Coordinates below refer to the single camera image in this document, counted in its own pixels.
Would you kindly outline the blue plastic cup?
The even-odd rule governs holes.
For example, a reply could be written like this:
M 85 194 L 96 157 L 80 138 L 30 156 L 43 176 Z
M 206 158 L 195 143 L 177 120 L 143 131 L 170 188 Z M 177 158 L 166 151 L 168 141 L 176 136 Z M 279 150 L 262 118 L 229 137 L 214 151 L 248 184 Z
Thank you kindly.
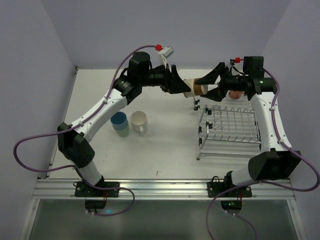
M 115 130 L 121 131 L 128 125 L 127 115 L 122 111 L 118 111 L 110 118 L 110 122 Z

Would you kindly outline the pink mug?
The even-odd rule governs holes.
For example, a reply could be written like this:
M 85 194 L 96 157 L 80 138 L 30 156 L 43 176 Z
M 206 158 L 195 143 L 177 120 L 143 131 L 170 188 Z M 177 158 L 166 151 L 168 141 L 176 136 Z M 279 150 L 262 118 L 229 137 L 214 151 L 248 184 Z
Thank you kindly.
M 232 99 L 232 100 L 239 100 L 242 95 L 244 94 L 243 91 L 230 91 L 228 93 L 228 96 Z

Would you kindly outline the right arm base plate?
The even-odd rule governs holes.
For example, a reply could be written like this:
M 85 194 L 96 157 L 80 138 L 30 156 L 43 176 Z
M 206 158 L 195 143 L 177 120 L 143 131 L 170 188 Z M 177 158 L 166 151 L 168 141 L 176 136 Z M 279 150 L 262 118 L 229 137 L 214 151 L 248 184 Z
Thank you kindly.
M 230 176 L 219 178 L 214 176 L 210 181 L 206 183 L 207 194 L 209 198 L 214 198 L 219 195 L 222 198 L 251 198 L 253 196 L 252 190 L 248 186 L 234 188 Z

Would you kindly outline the beige brown cup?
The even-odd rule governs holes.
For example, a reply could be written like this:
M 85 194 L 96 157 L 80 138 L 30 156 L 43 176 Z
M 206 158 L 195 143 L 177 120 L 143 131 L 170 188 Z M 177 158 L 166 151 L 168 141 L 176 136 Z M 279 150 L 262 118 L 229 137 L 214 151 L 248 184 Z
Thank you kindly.
M 184 79 L 183 82 L 190 88 L 189 92 L 184 92 L 185 98 L 191 98 L 196 96 L 206 95 L 208 93 L 208 85 L 196 84 L 198 78 Z

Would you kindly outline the white ceramic mug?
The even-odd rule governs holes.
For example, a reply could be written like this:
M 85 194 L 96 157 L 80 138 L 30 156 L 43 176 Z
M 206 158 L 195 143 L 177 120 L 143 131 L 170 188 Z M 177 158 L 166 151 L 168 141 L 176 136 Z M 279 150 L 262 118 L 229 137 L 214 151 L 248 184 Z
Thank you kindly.
M 133 130 L 137 133 L 144 133 L 147 130 L 148 117 L 143 111 L 135 111 L 130 117 Z

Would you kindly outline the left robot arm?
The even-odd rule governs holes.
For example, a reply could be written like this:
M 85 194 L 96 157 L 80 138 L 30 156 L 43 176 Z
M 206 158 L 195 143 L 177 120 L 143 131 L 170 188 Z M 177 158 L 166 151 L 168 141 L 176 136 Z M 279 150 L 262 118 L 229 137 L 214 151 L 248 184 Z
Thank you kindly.
M 128 57 L 126 73 L 116 74 L 103 98 L 71 124 L 61 123 L 57 130 L 58 150 L 75 165 L 75 169 L 89 186 L 97 186 L 103 179 L 93 158 L 90 145 L 100 128 L 121 109 L 137 98 L 144 87 L 160 87 L 169 94 L 190 92 L 175 65 L 152 67 L 150 55 L 143 51 Z

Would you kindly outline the green plastic cup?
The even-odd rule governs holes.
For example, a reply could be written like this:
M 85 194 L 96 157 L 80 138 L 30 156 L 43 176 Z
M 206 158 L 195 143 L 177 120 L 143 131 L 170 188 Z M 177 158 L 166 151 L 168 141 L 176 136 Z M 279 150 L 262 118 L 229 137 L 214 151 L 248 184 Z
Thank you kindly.
M 115 132 L 117 133 L 118 136 L 120 136 L 121 138 L 125 138 L 129 136 L 130 133 L 130 128 L 127 125 L 125 128 L 123 129 L 115 129 Z

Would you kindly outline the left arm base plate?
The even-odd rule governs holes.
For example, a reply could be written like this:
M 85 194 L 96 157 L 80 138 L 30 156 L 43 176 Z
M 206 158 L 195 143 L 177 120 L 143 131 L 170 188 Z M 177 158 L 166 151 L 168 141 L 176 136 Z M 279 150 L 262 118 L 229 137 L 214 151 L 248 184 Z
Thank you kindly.
M 117 198 L 119 196 L 120 183 L 116 181 L 100 182 L 97 189 L 84 183 L 83 181 L 75 182 L 75 197 L 80 198 Z

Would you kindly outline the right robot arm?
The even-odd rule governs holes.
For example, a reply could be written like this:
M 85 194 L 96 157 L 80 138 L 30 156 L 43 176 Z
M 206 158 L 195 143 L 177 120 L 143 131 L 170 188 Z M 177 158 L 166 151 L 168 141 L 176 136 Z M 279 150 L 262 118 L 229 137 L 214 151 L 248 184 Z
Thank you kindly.
M 221 102 L 228 92 L 246 94 L 257 122 L 260 136 L 260 154 L 252 157 L 247 167 L 230 171 L 223 179 L 223 190 L 244 187 L 251 183 L 288 179 L 301 161 L 300 152 L 292 149 L 278 108 L 280 87 L 276 80 L 265 76 L 262 56 L 233 59 L 243 62 L 242 73 L 233 75 L 225 63 L 220 62 L 210 73 L 195 81 L 197 85 L 217 87 L 204 94 L 204 98 Z

